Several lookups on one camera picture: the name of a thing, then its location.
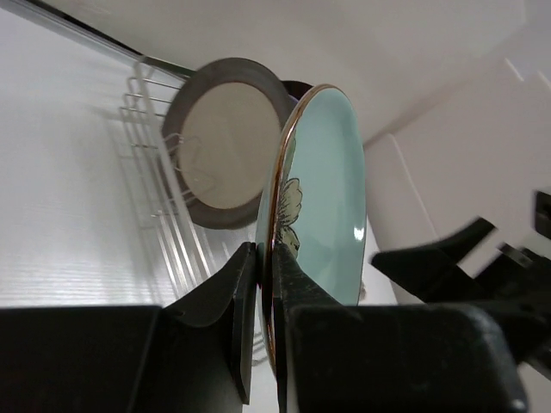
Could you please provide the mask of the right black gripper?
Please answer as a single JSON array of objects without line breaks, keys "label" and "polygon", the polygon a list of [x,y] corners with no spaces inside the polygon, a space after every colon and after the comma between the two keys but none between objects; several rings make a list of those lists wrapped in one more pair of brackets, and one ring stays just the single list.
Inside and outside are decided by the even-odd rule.
[{"label": "right black gripper", "polygon": [[482,217],[433,243],[375,254],[371,264],[415,297],[455,297],[458,301],[520,299],[543,294],[550,302],[550,258],[536,247],[501,242],[476,274],[459,263],[496,231]]}]

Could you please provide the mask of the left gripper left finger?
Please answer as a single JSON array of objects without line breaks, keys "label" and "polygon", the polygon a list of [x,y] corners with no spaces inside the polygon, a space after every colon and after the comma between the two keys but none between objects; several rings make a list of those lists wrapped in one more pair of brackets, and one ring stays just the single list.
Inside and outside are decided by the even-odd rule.
[{"label": "left gripper left finger", "polygon": [[256,246],[242,243],[221,270],[164,309],[162,404],[250,402],[256,275]]}]

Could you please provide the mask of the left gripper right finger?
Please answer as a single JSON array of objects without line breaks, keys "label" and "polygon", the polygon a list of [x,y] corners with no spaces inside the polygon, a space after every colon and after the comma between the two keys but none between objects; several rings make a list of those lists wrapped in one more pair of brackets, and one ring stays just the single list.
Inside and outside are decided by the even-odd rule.
[{"label": "left gripper right finger", "polygon": [[302,271],[289,248],[272,253],[272,329],[280,412],[339,412],[358,404],[353,383],[362,325]]}]

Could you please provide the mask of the dark striped rim plate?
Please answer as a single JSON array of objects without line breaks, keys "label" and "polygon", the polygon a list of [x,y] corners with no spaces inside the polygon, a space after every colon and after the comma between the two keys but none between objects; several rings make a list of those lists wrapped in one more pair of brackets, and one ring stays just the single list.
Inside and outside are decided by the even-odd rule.
[{"label": "dark striped rim plate", "polygon": [[304,94],[313,87],[310,83],[297,80],[283,80],[282,84],[294,104],[296,104],[304,96]]}]

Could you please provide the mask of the brown rim cream bowl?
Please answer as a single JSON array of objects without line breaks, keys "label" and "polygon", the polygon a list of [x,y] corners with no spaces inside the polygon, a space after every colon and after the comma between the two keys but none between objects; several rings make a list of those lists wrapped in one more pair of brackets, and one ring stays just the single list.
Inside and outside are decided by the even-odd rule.
[{"label": "brown rim cream bowl", "polygon": [[215,60],[184,82],[162,136],[195,224],[236,229],[256,219],[293,108],[279,77],[250,59]]}]

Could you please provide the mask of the clear glass plate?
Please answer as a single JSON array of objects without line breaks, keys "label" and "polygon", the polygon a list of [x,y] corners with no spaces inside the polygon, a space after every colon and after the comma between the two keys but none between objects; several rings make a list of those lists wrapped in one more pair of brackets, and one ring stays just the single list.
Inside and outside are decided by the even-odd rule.
[{"label": "clear glass plate", "polygon": [[338,303],[360,299],[367,236],[365,168],[356,112],[327,83],[310,88],[285,124],[257,218],[257,309],[276,363],[273,262],[278,244]]}]

